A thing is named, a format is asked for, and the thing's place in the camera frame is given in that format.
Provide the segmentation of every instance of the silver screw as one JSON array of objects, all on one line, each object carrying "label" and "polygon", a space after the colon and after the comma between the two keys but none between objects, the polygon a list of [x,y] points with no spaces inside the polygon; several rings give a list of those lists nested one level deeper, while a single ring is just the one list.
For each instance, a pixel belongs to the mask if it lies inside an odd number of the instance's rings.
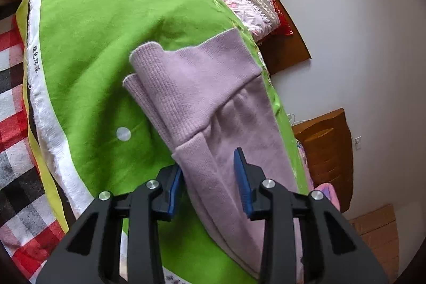
[{"label": "silver screw", "polygon": [[159,185],[160,185],[160,183],[158,183],[158,181],[156,181],[156,180],[150,180],[150,181],[146,182],[146,187],[148,189],[158,188]]},{"label": "silver screw", "polygon": [[107,191],[101,192],[99,194],[99,199],[102,200],[102,201],[108,200],[110,197],[111,197],[111,193],[107,192]]},{"label": "silver screw", "polygon": [[268,178],[268,179],[262,181],[262,185],[265,188],[273,188],[275,186],[275,182]]},{"label": "silver screw", "polygon": [[314,190],[310,195],[314,200],[322,200],[324,197],[324,194],[319,190]]}]

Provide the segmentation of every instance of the wall outlet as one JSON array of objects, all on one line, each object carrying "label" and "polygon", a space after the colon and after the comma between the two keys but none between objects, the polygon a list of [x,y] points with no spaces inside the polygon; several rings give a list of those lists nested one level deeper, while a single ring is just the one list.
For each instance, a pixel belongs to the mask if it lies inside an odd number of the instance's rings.
[{"label": "wall outlet", "polygon": [[361,136],[354,138],[355,143],[355,151],[358,151],[361,149]]}]

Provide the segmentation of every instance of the white wall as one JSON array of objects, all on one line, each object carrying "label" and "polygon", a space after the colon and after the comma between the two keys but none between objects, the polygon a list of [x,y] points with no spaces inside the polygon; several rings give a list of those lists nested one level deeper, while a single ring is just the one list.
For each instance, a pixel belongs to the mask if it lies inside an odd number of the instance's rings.
[{"label": "white wall", "polygon": [[353,137],[347,217],[396,209],[401,270],[425,234],[426,0],[281,0],[312,61],[273,77],[287,113],[343,107]]}]

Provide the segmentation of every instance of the yellow fabric strip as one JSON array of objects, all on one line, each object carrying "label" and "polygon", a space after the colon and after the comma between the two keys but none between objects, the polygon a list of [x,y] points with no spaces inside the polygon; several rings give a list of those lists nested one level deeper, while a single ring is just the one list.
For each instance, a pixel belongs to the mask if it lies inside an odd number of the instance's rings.
[{"label": "yellow fabric strip", "polygon": [[[26,50],[28,1],[29,0],[22,0],[22,3],[20,4],[18,10],[16,11],[16,23],[18,24],[18,29],[21,34],[21,38],[24,42],[24,52]],[[26,73],[27,73],[27,65],[25,63],[25,56],[24,56],[24,79],[22,83],[22,95],[24,99],[25,112],[27,115],[27,119],[29,119],[28,117],[29,104],[28,104],[28,95],[27,95]],[[50,171],[48,170],[46,163],[43,160],[43,157],[41,156],[40,147],[31,131],[29,122],[28,122],[28,142],[29,142],[31,151],[34,155],[35,161],[37,163],[37,167],[40,173],[41,183],[43,184],[44,191],[46,192],[47,200],[50,203],[50,206],[53,210],[53,214],[58,220],[59,225],[61,226],[62,230],[66,233],[68,232],[69,228],[68,228],[67,220],[65,219],[65,214],[63,212],[62,201],[59,197],[59,193],[58,193],[58,190],[56,189],[56,185],[53,180],[53,177],[50,174]]]}]

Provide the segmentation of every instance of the green blanket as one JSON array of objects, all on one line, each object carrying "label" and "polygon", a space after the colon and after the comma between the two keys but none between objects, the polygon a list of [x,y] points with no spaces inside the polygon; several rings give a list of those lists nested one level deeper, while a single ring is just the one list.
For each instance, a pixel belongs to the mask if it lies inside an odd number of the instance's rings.
[{"label": "green blanket", "polygon": [[[123,194],[172,159],[122,87],[129,53],[147,41],[165,50],[198,45],[237,27],[255,61],[251,34],[221,0],[30,0],[28,82],[40,147],[79,215],[103,190]],[[296,141],[267,71],[263,77],[301,193]],[[187,197],[160,223],[163,265],[192,284],[254,283],[209,238]]]}]

